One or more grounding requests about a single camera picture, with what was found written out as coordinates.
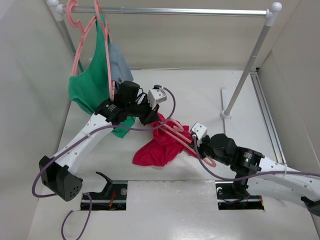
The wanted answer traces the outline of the red t shirt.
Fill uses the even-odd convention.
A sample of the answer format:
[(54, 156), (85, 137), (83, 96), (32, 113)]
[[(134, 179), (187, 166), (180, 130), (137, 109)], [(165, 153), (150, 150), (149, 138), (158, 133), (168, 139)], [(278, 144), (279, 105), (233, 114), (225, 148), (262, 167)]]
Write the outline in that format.
[(135, 153), (132, 163), (142, 167), (163, 167), (183, 151), (196, 157), (195, 151), (190, 148), (193, 138), (189, 130), (189, 126), (170, 119), (152, 131), (153, 139)]

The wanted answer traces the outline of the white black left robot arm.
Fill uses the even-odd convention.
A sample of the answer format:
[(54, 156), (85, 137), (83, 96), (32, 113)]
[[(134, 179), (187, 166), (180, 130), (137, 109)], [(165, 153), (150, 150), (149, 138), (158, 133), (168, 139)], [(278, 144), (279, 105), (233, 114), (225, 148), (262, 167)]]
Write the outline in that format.
[(83, 186), (83, 180), (76, 175), (82, 161), (93, 148), (128, 117), (139, 118), (142, 125), (159, 121), (159, 104), (167, 99), (163, 88), (156, 85), (142, 93), (140, 86), (124, 81), (113, 99), (104, 100), (91, 115), (82, 130), (63, 149), (54, 156), (43, 156), (39, 161), (40, 178), (43, 185), (55, 195), (69, 202)]

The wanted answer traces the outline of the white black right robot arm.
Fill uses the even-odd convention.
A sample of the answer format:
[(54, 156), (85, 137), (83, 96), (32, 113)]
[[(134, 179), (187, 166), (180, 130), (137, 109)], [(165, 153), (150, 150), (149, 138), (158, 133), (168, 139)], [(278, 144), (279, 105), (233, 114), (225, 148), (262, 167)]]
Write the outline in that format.
[(205, 136), (198, 143), (192, 135), (194, 150), (200, 163), (209, 157), (235, 172), (234, 178), (219, 176), (204, 169), (213, 177), (232, 182), (231, 191), (237, 197), (268, 196), (295, 203), (311, 214), (320, 215), (320, 175), (302, 172), (277, 163), (262, 153), (237, 146), (223, 133)]

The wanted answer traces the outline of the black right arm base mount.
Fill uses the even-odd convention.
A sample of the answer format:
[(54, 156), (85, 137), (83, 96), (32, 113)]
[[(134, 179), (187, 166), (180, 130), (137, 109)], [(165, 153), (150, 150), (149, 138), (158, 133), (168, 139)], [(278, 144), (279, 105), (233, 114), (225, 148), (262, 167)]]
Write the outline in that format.
[(221, 211), (265, 210), (261, 196), (236, 193), (231, 181), (216, 181), (218, 209)]

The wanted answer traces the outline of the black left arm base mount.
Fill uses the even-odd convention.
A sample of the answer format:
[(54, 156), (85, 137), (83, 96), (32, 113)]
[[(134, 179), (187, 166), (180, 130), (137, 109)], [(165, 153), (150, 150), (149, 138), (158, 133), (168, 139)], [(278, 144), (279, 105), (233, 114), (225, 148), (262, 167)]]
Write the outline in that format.
[(92, 186), (89, 195), (92, 199), (92, 211), (125, 211), (127, 208), (128, 181), (112, 180), (100, 171)]

